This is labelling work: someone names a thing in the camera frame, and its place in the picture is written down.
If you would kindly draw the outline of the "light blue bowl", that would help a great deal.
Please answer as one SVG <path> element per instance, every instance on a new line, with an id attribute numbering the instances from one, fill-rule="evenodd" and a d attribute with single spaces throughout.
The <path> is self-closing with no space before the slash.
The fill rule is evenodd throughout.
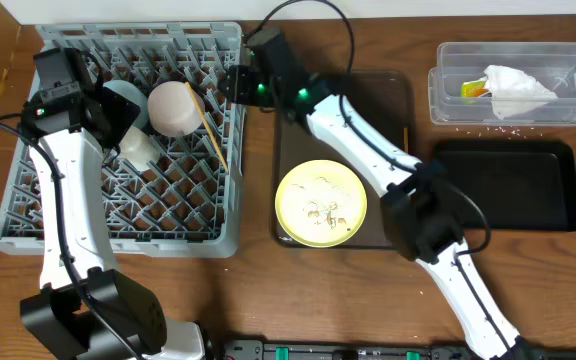
<path id="1" fill-rule="evenodd" d="M 106 81 L 103 87 L 111 89 L 140 108 L 140 114 L 133 122 L 133 126 L 144 129 L 148 125 L 148 99 L 134 84 L 124 80 L 110 80 Z"/>

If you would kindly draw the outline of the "white cup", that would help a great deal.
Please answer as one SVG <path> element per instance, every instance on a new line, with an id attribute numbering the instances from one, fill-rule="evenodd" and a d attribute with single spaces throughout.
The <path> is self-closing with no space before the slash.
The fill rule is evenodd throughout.
<path id="1" fill-rule="evenodd" d="M 121 155 L 139 172 L 149 170 L 150 162 L 156 163 L 160 153 L 151 138 L 137 127 L 131 126 L 119 143 Z"/>

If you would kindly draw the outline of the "pink bowl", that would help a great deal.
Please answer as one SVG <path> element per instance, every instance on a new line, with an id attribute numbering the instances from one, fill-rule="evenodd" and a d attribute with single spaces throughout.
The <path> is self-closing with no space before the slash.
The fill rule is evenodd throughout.
<path id="1" fill-rule="evenodd" d="M 150 124 L 161 135 L 186 136 L 202 124 L 203 100 L 187 83 L 168 81 L 155 87 L 148 97 Z"/>

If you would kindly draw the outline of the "yellow plate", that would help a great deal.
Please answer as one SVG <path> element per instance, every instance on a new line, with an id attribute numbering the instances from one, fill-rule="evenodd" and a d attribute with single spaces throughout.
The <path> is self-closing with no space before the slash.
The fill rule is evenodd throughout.
<path id="1" fill-rule="evenodd" d="M 329 248 L 348 241 L 363 224 L 367 194 L 359 177 L 331 160 L 297 165 L 280 181 L 274 200 L 277 221 L 296 242 Z"/>

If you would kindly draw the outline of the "white tissue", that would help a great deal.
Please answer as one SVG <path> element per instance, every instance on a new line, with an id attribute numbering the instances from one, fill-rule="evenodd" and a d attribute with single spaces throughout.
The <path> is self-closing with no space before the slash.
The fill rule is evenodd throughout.
<path id="1" fill-rule="evenodd" d="M 528 113 L 558 98 L 536 78 L 522 70 L 489 65 L 484 70 L 491 91 L 493 114 L 506 119 Z"/>

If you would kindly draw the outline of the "green orange snack wrapper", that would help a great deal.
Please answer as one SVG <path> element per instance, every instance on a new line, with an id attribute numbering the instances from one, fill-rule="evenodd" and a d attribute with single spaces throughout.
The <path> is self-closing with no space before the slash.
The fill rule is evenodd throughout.
<path id="1" fill-rule="evenodd" d="M 463 98 L 479 98 L 490 95 L 491 91 L 486 87 L 486 83 L 486 77 L 463 82 L 461 85 L 461 96 Z"/>

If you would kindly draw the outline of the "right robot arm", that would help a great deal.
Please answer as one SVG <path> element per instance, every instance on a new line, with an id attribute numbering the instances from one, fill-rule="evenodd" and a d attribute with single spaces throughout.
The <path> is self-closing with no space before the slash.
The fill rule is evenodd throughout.
<path id="1" fill-rule="evenodd" d="M 436 162 L 423 163 L 373 128 L 340 90 L 309 73 L 278 28 L 244 39 L 252 60 L 226 73 L 219 88 L 236 104 L 271 107 L 336 151 L 380 200 L 384 234 L 404 258 L 434 280 L 455 313 L 469 348 L 482 359 L 521 358 L 522 338 L 480 277 L 446 193 L 462 192 Z"/>

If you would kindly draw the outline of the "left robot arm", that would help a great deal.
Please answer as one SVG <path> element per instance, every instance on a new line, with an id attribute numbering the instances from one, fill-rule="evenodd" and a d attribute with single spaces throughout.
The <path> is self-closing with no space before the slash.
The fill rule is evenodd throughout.
<path id="1" fill-rule="evenodd" d="M 52 48 L 34 57 L 40 88 L 19 129 L 39 180 L 44 260 L 22 322 L 58 359 L 206 359 L 199 325 L 166 318 L 156 295 L 119 270 L 101 170 L 140 108 L 89 75 L 90 56 Z"/>

